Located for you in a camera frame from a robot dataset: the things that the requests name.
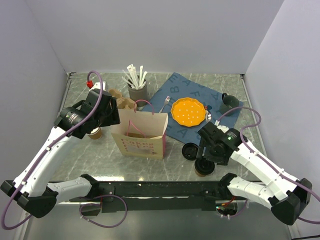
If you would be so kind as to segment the black coffee cup lid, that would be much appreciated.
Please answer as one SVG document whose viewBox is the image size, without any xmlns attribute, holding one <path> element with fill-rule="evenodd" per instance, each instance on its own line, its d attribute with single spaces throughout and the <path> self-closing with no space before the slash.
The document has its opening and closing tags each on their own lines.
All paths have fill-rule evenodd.
<svg viewBox="0 0 320 240">
<path fill-rule="evenodd" d="M 210 175 L 215 170 L 215 164 L 212 161 L 208 161 L 205 158 L 197 159 L 194 162 L 194 169 L 197 169 L 199 172 Z"/>
</svg>

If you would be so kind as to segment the black lid stack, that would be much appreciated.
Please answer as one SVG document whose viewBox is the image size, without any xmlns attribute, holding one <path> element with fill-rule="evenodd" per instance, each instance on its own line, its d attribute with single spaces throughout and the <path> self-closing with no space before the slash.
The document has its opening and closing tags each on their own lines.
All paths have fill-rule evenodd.
<svg viewBox="0 0 320 240">
<path fill-rule="evenodd" d="M 182 156 L 188 161 L 195 161 L 198 153 L 198 145 L 195 143 L 189 142 L 186 143 L 181 150 Z"/>
</svg>

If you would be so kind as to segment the brown paper cups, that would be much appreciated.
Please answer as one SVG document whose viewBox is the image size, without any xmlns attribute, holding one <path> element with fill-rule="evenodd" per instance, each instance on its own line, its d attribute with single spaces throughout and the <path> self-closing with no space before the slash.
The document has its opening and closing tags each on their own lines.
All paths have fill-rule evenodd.
<svg viewBox="0 0 320 240">
<path fill-rule="evenodd" d="M 90 133 L 87 134 L 92 140 L 98 140 L 102 137 L 103 133 L 100 127 L 93 129 Z"/>
</svg>

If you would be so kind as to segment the brown paper coffee cup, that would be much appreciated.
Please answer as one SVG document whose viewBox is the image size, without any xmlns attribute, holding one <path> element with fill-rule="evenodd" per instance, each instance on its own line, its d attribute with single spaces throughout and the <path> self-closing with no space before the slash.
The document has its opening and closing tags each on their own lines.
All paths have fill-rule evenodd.
<svg viewBox="0 0 320 240">
<path fill-rule="evenodd" d="M 199 172 L 196 168 L 194 169 L 194 172 L 199 177 L 206 177 L 207 176 L 206 174 L 203 174 L 203 173 Z"/>
</svg>

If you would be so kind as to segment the pink kraft paper bag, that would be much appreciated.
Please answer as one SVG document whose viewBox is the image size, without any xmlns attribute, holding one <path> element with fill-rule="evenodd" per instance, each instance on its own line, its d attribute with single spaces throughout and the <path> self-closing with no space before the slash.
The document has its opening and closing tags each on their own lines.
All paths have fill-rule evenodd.
<svg viewBox="0 0 320 240">
<path fill-rule="evenodd" d="M 110 127 L 111 135 L 124 156 L 162 160 L 166 151 L 168 114 L 120 109 L 120 124 Z"/>
</svg>

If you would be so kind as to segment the brown pulp cup carrier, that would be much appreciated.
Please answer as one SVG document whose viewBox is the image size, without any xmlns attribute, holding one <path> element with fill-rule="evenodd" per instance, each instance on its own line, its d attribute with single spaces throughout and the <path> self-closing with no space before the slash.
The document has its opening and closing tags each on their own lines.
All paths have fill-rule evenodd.
<svg viewBox="0 0 320 240">
<path fill-rule="evenodd" d="M 142 139 L 158 139 L 162 137 L 162 136 L 153 136 L 153 135 L 142 135 L 138 133 L 128 133 L 126 136 L 131 138 L 142 138 Z"/>
</svg>

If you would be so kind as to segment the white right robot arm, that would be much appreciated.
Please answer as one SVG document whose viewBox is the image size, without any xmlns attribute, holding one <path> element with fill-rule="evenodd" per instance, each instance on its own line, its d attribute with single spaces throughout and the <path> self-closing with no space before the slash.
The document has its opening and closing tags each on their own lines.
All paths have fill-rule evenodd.
<svg viewBox="0 0 320 240">
<path fill-rule="evenodd" d="M 230 160 L 249 170 L 260 183 L 228 173 L 220 180 L 219 195 L 246 198 L 271 210 L 282 223 L 293 225 L 310 202 L 312 183 L 298 179 L 261 154 L 252 142 L 234 129 L 207 123 L 199 131 L 196 162 L 226 166 Z"/>
</svg>

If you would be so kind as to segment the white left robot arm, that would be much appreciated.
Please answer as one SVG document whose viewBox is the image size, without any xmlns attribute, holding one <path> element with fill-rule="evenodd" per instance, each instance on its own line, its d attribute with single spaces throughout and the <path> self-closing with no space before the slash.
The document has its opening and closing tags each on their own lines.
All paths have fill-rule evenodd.
<svg viewBox="0 0 320 240">
<path fill-rule="evenodd" d="M 28 167 L 15 180 L 6 180 L 1 190 L 36 218 L 47 215 L 56 204 L 75 198 L 94 201 L 99 182 L 88 174 L 58 183 L 50 179 L 68 152 L 93 130 L 118 125 L 117 100 L 110 93 L 92 89 L 85 100 L 60 112 L 54 127 Z"/>
</svg>

